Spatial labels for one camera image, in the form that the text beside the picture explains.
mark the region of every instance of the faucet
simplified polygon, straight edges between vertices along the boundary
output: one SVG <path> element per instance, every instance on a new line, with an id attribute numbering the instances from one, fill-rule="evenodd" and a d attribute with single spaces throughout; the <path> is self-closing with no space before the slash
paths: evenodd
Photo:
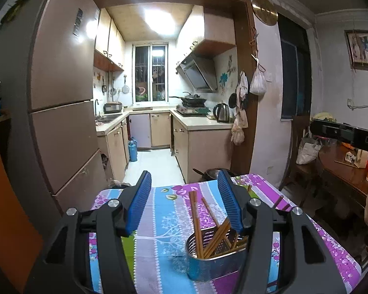
<path id="1" fill-rule="evenodd" d="M 96 99 L 94 101 L 94 111 L 95 111 L 95 118 L 97 118 L 97 104 L 99 105 L 100 103 L 98 102 L 98 99 Z"/>

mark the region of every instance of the gold pot lid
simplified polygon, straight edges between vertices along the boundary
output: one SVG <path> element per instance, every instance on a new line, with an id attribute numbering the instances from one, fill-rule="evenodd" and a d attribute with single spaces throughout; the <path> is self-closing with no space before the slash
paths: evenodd
<path id="1" fill-rule="evenodd" d="M 267 25 L 276 25 L 278 13 L 269 0 L 252 0 L 252 9 L 259 20 Z"/>

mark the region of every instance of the orange panel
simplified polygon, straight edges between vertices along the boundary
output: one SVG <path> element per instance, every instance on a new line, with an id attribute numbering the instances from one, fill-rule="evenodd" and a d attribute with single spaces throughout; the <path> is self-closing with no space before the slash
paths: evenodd
<path id="1" fill-rule="evenodd" d="M 20 293 L 42 244 L 12 190 L 0 157 L 0 267 Z"/>

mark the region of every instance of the metal basket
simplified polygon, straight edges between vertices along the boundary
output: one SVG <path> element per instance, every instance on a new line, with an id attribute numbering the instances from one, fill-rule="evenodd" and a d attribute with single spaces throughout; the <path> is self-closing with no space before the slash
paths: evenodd
<path id="1" fill-rule="evenodd" d="M 211 241 L 217 230 L 217 227 L 201 230 L 203 247 Z M 234 241 L 235 235 L 236 232 L 232 229 L 227 232 L 226 236 L 230 243 Z M 240 242 L 241 240 L 242 237 L 239 235 L 237 241 Z M 195 234 L 191 234 L 185 243 L 189 279 L 196 282 L 208 282 L 238 271 L 245 259 L 246 251 L 244 248 L 218 257 L 212 257 L 228 250 L 230 250 L 228 245 L 222 240 L 212 253 L 211 258 L 199 259 L 196 256 Z"/>

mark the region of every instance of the wooden door frame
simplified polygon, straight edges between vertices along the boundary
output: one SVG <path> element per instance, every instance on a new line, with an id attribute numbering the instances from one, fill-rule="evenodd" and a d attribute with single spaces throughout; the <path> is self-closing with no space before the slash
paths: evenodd
<path id="1" fill-rule="evenodd" d="M 256 62 L 251 53 L 257 49 L 255 21 L 250 0 L 94 0 L 99 8 L 109 6 L 146 3 L 172 2 L 202 5 L 208 13 L 224 15 L 233 18 L 237 47 L 238 72 L 244 71 L 248 82 L 256 68 Z M 245 140 L 240 146 L 234 146 L 231 170 L 237 174 L 249 173 L 255 142 L 258 97 L 249 94 L 249 105 L 246 109 L 249 127 L 244 129 Z"/>

